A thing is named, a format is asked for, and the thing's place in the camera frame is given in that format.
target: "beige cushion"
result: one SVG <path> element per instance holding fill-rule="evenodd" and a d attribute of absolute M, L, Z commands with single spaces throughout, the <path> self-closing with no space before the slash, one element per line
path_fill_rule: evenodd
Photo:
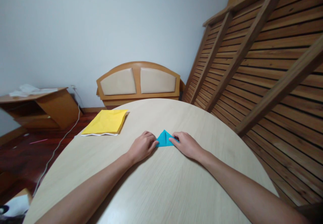
<path fill-rule="evenodd" d="M 111 74 L 101 81 L 104 95 L 136 94 L 136 84 L 132 68 Z"/>
<path fill-rule="evenodd" d="M 175 92 L 176 77 L 152 68 L 140 69 L 141 93 Z"/>

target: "person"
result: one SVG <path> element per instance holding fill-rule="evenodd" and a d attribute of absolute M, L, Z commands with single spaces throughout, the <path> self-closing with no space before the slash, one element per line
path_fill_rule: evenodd
<path fill-rule="evenodd" d="M 202 164 L 252 223 L 309 223 L 270 191 L 203 149 L 188 133 L 174 132 L 173 137 L 179 140 L 169 139 L 175 147 Z M 157 143 L 154 134 L 145 131 L 128 152 L 76 187 L 36 223 L 86 223 L 125 172 L 149 156 Z"/>

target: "table top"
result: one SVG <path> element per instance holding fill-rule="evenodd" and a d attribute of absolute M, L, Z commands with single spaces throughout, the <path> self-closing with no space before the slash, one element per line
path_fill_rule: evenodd
<path fill-rule="evenodd" d="M 60 87 L 60 88 L 57 88 L 57 91 L 64 90 L 67 88 L 68 87 Z M 46 95 L 56 93 L 57 91 L 51 92 L 51 93 L 45 93 L 45 94 L 41 94 L 41 95 L 30 95 L 27 97 L 11 97 L 9 95 L 4 95 L 4 96 L 0 96 L 0 104 L 1 103 L 12 103 L 12 102 L 23 102 L 23 101 L 36 100 L 36 99 L 39 99 L 39 98 L 44 97 Z"/>
<path fill-rule="evenodd" d="M 35 223 L 86 179 L 124 154 L 148 130 L 184 131 L 220 160 L 278 196 L 260 162 L 210 113 L 168 99 L 134 101 L 118 136 L 75 136 L 40 185 L 24 223 Z M 121 178 L 89 223 L 250 223 L 215 179 L 174 146 L 160 147 Z"/>

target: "folded paper triangle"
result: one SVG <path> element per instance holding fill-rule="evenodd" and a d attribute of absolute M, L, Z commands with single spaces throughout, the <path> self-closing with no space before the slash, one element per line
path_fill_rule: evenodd
<path fill-rule="evenodd" d="M 170 135 L 167 131 L 163 131 L 159 137 L 157 138 L 157 141 L 159 143 L 156 145 L 156 147 L 167 147 L 167 146 L 173 146 L 173 144 L 168 140 L 169 138 L 174 138 L 172 135 Z"/>

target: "yellow paper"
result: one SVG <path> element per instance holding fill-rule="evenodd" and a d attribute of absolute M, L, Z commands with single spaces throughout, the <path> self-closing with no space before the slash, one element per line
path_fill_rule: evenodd
<path fill-rule="evenodd" d="M 128 110 L 101 110 L 82 134 L 119 134 Z"/>

